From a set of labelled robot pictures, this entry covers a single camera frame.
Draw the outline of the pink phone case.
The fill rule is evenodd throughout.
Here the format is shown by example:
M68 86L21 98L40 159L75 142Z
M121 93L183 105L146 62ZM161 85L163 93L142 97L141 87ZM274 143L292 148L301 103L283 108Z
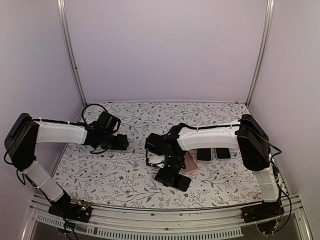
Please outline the pink phone case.
M190 174L195 172L196 170L198 170L198 165L194 160L192 154L190 152L187 152L184 155L184 167L181 168L181 171L184 174Z

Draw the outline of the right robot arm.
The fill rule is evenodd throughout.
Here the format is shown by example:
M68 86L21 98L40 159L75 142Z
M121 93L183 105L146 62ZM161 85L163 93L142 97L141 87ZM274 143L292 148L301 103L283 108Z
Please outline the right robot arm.
M163 156L163 167L155 180L165 187L186 192L191 179L180 174L185 165L185 155L191 150L235 149L239 150L244 167L255 174L262 193L258 213L269 218L278 210L281 191L271 167L269 137L257 121L244 114L241 119L218 125L189 126L179 123L163 135L150 133L146 138L146 153Z

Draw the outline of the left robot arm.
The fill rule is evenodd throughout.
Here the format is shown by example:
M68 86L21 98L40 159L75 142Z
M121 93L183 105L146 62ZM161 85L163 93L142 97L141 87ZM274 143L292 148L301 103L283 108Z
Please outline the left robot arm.
M36 146L49 143L90 146L93 155L97 154L97 148L101 148L101 153L124 151L129 142L125 134L117 133L120 124L120 119L106 111L91 123L33 118L22 113L4 140L3 158L42 191L63 217L70 217L75 211L71 197L37 161Z

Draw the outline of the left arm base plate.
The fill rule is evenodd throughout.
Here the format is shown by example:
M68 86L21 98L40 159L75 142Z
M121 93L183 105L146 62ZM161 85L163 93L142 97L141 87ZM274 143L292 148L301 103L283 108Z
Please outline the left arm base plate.
M49 207L48 213L58 217L64 217L67 220L74 220L82 223L88 223L92 215L92 207L89 202L79 200L68 203L63 209Z

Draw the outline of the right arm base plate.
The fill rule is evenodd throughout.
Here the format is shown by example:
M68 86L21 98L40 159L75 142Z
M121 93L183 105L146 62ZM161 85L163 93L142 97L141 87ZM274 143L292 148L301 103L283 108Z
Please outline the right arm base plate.
M262 202L241 208L241 218L245 223L277 217L285 213L281 202Z

